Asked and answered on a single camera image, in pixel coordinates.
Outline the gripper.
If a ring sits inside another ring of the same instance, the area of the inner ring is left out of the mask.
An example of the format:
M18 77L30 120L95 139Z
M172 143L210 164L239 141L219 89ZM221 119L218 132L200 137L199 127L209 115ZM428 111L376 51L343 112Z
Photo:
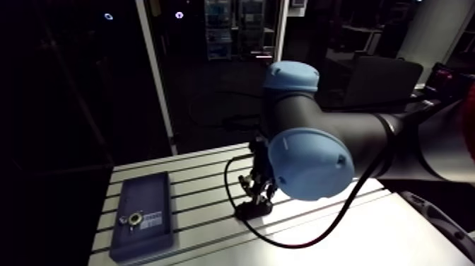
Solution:
M254 204L271 204L278 186L274 180L273 168L268 157L268 141L265 137L258 136L249 142L249 149L253 155L252 170L249 175L238 177L241 188Z

